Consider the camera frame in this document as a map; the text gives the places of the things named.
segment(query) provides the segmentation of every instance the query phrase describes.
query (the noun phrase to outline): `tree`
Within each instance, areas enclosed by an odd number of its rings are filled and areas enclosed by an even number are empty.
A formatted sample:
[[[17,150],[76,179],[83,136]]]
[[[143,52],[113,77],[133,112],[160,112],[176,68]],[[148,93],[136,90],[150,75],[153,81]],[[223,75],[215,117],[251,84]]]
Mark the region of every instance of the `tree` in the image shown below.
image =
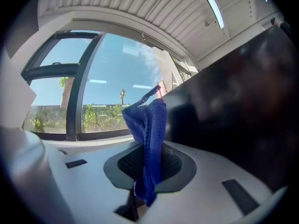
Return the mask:
[[[74,77],[62,77],[59,80],[59,86],[61,86],[64,91],[62,92],[60,108],[66,109],[67,103],[69,102],[71,86],[73,85]]]

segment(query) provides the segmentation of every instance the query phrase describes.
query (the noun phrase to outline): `sky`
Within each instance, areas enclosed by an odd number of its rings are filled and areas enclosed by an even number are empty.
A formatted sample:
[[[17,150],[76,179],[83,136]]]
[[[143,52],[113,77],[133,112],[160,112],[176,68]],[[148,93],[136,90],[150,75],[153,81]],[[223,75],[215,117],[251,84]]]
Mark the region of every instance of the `sky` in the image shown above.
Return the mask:
[[[78,63],[91,39],[61,40],[46,56],[41,66],[53,63]],[[33,80],[30,87],[36,93],[32,105],[59,105],[63,88],[59,77]],[[162,80],[152,49],[125,37],[106,34],[93,59],[85,85],[83,104],[133,104]],[[147,103],[157,98],[152,96]]]

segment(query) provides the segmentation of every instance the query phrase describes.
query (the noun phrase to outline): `dark glossy surface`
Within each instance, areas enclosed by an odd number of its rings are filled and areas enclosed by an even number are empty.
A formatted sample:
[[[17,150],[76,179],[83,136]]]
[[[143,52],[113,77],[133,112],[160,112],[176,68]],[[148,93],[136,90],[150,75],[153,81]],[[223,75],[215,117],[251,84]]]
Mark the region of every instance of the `dark glossy surface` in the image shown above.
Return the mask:
[[[165,140],[221,154],[272,191],[298,144],[297,51],[272,27],[164,96]]]

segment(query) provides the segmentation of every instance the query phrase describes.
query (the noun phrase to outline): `corrugated ceiling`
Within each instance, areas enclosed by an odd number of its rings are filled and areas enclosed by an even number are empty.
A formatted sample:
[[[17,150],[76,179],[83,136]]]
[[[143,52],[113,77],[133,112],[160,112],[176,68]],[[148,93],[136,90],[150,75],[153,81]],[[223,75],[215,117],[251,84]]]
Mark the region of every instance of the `corrugated ceiling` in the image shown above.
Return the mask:
[[[217,0],[226,27],[221,30],[206,0],[40,0],[40,17],[60,8],[106,7],[132,14],[157,26],[176,39],[195,61],[231,37],[276,11],[264,0]]]

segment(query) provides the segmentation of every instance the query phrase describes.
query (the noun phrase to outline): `cloth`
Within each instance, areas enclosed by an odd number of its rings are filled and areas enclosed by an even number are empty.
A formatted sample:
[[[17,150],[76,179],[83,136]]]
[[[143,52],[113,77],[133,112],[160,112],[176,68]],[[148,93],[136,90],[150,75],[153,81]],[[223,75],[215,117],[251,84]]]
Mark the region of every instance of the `cloth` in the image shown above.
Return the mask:
[[[140,101],[122,111],[134,139],[144,143],[143,174],[135,182],[135,195],[143,199],[147,206],[155,200],[154,188],[161,181],[162,143],[165,138],[167,112],[162,99],[155,99],[149,105],[142,104],[160,88],[157,85]]]

